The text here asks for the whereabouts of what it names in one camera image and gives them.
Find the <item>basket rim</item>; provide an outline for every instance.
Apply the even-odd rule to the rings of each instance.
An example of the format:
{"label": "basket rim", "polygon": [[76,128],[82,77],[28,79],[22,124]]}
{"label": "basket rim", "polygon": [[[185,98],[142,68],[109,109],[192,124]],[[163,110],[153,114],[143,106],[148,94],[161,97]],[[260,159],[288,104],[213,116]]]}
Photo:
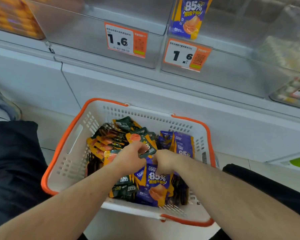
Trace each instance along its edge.
{"label": "basket rim", "polygon": [[[56,150],[55,150],[54,156],[52,158],[52,161],[50,162],[47,170],[45,171],[45,173],[44,173],[44,175],[41,179],[41,187],[44,190],[44,192],[46,192],[47,194],[50,194],[52,196],[58,194],[58,192],[53,191],[48,187],[49,175],[50,175],[53,167],[55,166],[55,164],[58,160],[58,157],[61,153],[61,150],[62,150],[66,140],[68,139],[70,133],[72,132],[73,128],[76,126],[77,122],[79,121],[79,119],[81,118],[81,116],[83,115],[85,110],[87,109],[88,105],[90,103],[94,102],[94,101],[104,101],[104,102],[108,102],[108,103],[121,105],[121,106],[124,106],[124,107],[129,106],[128,104],[120,103],[120,102],[109,100],[109,99],[103,99],[103,98],[91,98],[88,101],[86,101],[86,103],[84,104],[84,106],[82,107],[82,109],[80,110],[78,115],[72,120],[72,122],[70,123],[70,125],[68,126],[66,131],[64,132],[63,136],[61,137],[61,139],[60,139],[60,141],[59,141],[59,143],[56,147]],[[188,117],[180,117],[180,116],[176,116],[174,114],[172,114],[171,117],[198,123],[206,129],[207,138],[208,138],[208,149],[209,149],[209,153],[210,153],[210,163],[211,163],[212,167],[216,167],[216,161],[215,161],[214,151],[213,151],[213,147],[212,147],[212,143],[211,143],[211,133],[210,133],[209,127],[201,121],[194,120],[194,119],[191,119],[191,118],[188,118]],[[208,226],[211,226],[214,223],[214,220],[212,218],[210,218],[208,221],[205,221],[205,222],[197,222],[197,221],[189,221],[189,220],[180,219],[180,218],[169,216],[169,215],[166,215],[166,214],[162,214],[161,216],[165,217],[165,218],[168,218],[172,221],[179,222],[179,223],[185,224],[185,225],[191,225],[191,226],[208,227]]]}

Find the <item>shopping basket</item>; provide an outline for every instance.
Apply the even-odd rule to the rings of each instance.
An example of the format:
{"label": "shopping basket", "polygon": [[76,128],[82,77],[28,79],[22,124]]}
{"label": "shopping basket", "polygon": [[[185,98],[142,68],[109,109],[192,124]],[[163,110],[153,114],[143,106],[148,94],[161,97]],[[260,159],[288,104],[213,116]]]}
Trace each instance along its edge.
{"label": "shopping basket", "polygon": [[[160,130],[165,130],[192,135],[195,144],[195,159],[216,167],[210,131],[206,124],[174,114],[93,98],[85,103],[61,138],[52,162],[41,181],[44,191],[55,195],[82,180],[85,176],[86,157],[89,153],[86,139],[104,123],[112,124],[113,119],[126,116],[130,116],[138,124],[157,134]],[[156,218],[163,222],[170,219],[182,224],[202,227],[208,227],[214,223],[192,192],[189,194],[188,205],[180,207],[173,205],[151,207],[113,198],[107,198],[101,207]]]}

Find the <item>orange price tag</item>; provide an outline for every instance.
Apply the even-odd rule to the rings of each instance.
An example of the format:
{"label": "orange price tag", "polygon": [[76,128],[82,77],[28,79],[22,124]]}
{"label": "orange price tag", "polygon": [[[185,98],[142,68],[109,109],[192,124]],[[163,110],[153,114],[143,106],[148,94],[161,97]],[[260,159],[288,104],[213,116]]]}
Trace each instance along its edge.
{"label": "orange price tag", "polygon": [[163,62],[200,72],[212,49],[169,39]]}
{"label": "orange price tag", "polygon": [[104,22],[108,48],[130,55],[146,57],[148,34]]}

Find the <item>person's left arm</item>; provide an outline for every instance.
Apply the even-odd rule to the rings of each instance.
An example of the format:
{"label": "person's left arm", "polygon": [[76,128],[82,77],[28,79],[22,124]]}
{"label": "person's left arm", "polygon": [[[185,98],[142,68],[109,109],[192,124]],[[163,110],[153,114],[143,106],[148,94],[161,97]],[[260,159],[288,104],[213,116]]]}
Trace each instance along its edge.
{"label": "person's left arm", "polygon": [[146,164],[138,151],[147,149],[141,142],[126,146],[111,164],[0,226],[0,239],[77,240],[114,184]]}

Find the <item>shoe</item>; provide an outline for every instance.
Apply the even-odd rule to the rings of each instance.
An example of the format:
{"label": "shoe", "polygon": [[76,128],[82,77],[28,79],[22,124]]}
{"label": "shoe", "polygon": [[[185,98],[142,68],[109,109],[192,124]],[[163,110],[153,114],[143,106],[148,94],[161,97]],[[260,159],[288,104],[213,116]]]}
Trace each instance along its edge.
{"label": "shoe", "polygon": [[1,92],[0,92],[0,109],[7,112],[10,120],[21,120],[22,118],[21,109],[12,101],[4,97]]}

